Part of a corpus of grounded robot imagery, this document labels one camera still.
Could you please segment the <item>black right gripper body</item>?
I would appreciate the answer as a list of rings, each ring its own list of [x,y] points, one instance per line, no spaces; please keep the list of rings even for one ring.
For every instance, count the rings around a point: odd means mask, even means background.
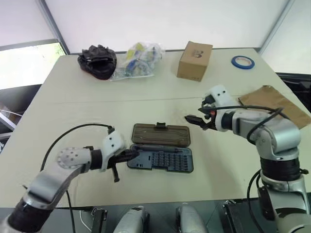
[[[207,130],[207,129],[216,130],[215,118],[216,118],[217,112],[216,110],[210,110],[210,108],[214,107],[215,99],[212,95],[208,95],[205,97],[204,100],[207,103],[206,105],[207,114],[205,114],[205,119],[209,120],[209,122],[207,123],[207,128],[203,130]]]

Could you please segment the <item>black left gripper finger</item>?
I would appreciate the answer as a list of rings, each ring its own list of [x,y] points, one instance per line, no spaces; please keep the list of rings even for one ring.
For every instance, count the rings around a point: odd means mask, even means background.
[[[133,160],[134,158],[138,157],[140,152],[138,150],[125,150],[124,156],[126,161]]]
[[[115,183],[119,182],[119,181],[120,181],[120,178],[119,178],[119,174],[118,174],[116,165],[113,165],[112,168],[111,168],[111,170],[112,170],[112,172],[113,172],[114,182],[115,182]]]

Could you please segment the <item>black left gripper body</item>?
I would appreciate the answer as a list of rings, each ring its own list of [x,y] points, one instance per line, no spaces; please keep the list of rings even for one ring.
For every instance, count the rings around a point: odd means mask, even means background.
[[[107,169],[111,169],[117,163],[127,162],[128,160],[129,160],[129,152],[128,150],[124,150],[120,154],[113,155],[111,158],[109,158],[107,163]]]

